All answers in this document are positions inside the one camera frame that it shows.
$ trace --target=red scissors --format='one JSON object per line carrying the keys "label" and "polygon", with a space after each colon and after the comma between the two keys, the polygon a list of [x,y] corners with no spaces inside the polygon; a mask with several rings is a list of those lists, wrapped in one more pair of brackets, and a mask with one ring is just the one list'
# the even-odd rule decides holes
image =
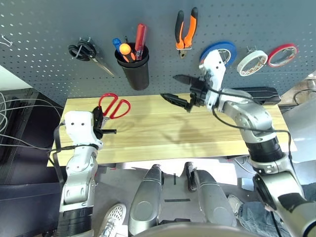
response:
{"label": "red scissors", "polygon": [[[113,97],[113,100],[112,102],[110,103],[110,105],[107,107],[107,109],[105,110],[105,112],[103,113],[103,117],[107,117],[107,118],[110,118],[110,119],[118,119],[120,117],[123,117],[124,115],[126,115],[129,111],[130,111],[130,103],[127,101],[127,100],[120,100],[118,102],[118,105],[116,106],[116,108],[114,109],[114,111],[108,116],[108,112],[110,111],[110,109],[113,107],[114,103],[119,99],[119,97],[117,95],[115,95],[114,93],[105,93],[104,95],[102,95],[100,97],[100,100],[99,100],[99,107],[101,107],[101,102],[103,100],[103,98],[105,97]],[[116,113],[117,111],[119,110],[119,108],[121,107],[122,104],[126,104],[128,106],[128,109],[125,113],[119,115],[119,116],[116,116]]]}

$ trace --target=black scissors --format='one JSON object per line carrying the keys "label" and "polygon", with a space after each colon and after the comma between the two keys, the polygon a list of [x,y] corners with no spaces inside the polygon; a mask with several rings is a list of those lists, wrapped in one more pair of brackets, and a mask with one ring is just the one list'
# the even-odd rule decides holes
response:
{"label": "black scissors", "polygon": [[107,71],[108,74],[111,76],[115,76],[108,66],[103,63],[98,62],[96,60],[95,56],[97,55],[97,51],[95,50],[95,47],[88,41],[85,40],[79,40],[77,45],[69,45],[68,46],[68,51],[73,56],[74,58],[77,58],[80,61],[90,61],[90,59],[95,62],[100,68],[104,69]]}

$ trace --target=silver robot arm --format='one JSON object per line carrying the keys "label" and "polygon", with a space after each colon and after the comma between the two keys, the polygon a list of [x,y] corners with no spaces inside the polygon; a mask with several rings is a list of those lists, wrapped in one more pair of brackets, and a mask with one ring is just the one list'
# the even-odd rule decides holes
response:
{"label": "silver robot arm", "polygon": [[98,163],[96,157],[103,143],[93,132],[93,115],[86,111],[70,111],[65,114],[66,132],[75,148],[66,166],[67,181],[63,186],[58,237],[92,237],[91,216],[94,206],[94,176]]}
{"label": "silver robot arm", "polygon": [[[219,90],[225,66],[217,50],[208,57],[200,66],[206,75],[204,79],[209,89]],[[273,130],[270,114],[250,99],[227,95],[251,98],[244,91],[223,89],[221,92],[218,94],[209,90],[205,105],[209,111],[216,109],[225,113],[237,126],[253,129],[240,129],[240,132],[249,149],[251,164],[257,172],[253,181],[261,202],[267,210],[280,216],[292,236],[315,237],[316,202],[304,199],[288,155],[282,152],[276,133],[269,131]]]}

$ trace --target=blue tape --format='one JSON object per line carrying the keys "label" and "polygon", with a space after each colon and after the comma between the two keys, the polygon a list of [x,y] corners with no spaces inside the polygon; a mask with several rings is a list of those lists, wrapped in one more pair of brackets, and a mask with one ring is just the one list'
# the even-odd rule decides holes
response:
{"label": "blue tape", "polygon": [[204,60],[210,51],[213,51],[216,49],[226,49],[226,50],[229,50],[229,52],[231,53],[231,58],[225,64],[225,66],[231,65],[234,62],[234,60],[236,59],[237,51],[236,51],[235,45],[229,41],[221,41],[221,42],[217,42],[217,43],[214,43],[214,44],[211,44],[210,46],[208,46],[201,54],[199,61],[201,62],[202,60]]}

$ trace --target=gray floor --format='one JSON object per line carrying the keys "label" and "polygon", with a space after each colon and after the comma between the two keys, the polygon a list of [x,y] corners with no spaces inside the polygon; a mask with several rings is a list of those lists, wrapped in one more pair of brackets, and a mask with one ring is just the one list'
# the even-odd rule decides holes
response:
{"label": "gray floor", "polygon": [[[220,162],[232,162],[223,158]],[[237,164],[237,178],[252,178],[253,174],[247,173]],[[248,170],[253,171],[248,163],[244,164]],[[295,169],[301,184],[316,182],[316,161],[295,164]],[[127,225],[128,210],[130,208],[136,190],[146,174],[147,170],[111,170],[107,169],[105,174],[100,174],[99,184],[96,187],[95,207],[93,209],[93,228],[99,230],[103,217],[107,210],[118,202],[126,205],[127,214],[124,224]],[[182,175],[176,178],[176,185],[173,183],[173,175],[165,176],[165,183],[162,189],[162,199],[189,198],[190,202],[165,203],[161,205],[160,220],[173,220],[175,218],[187,218],[193,222],[203,221],[198,205],[197,193],[190,193],[186,188],[186,177]],[[234,194],[243,202],[257,201],[255,192],[243,190],[235,185],[221,184],[224,192]]]}

